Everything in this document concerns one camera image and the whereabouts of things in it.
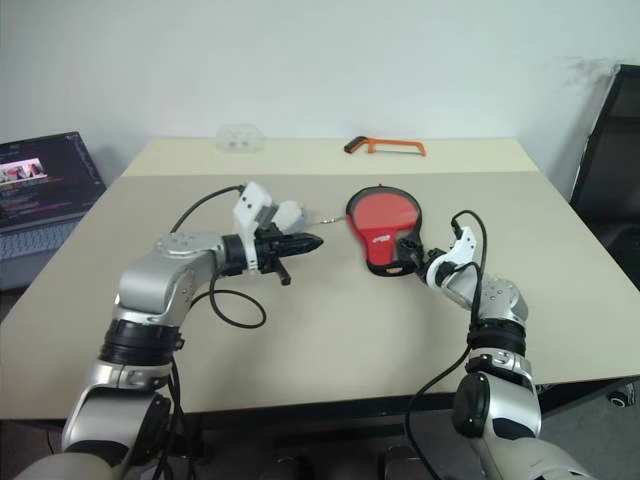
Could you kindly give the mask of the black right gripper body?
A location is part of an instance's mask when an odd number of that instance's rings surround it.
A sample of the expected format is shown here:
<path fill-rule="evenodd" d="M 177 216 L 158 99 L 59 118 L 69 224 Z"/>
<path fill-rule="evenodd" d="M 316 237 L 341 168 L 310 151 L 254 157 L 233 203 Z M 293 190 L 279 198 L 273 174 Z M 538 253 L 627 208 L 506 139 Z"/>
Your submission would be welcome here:
<path fill-rule="evenodd" d="M 412 249 L 415 251 L 415 266 L 403 267 L 405 274 L 426 274 L 431 263 L 438 257 L 445 254 L 445 252 L 439 248 L 433 248 L 426 250 L 424 245 L 418 241 L 405 237 L 397 242 L 397 252 L 399 249 Z"/>

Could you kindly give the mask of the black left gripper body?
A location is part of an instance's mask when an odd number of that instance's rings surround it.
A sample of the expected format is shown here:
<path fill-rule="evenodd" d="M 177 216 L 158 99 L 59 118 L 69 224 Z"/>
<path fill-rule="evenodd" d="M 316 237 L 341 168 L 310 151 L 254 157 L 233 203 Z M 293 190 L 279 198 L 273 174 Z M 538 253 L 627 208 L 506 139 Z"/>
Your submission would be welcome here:
<path fill-rule="evenodd" d="M 291 276 L 280 258 L 285 256 L 292 237 L 281 232 L 275 224 L 258 229 L 254 234 L 254 245 L 261 274 L 274 273 L 282 286 L 291 284 Z"/>

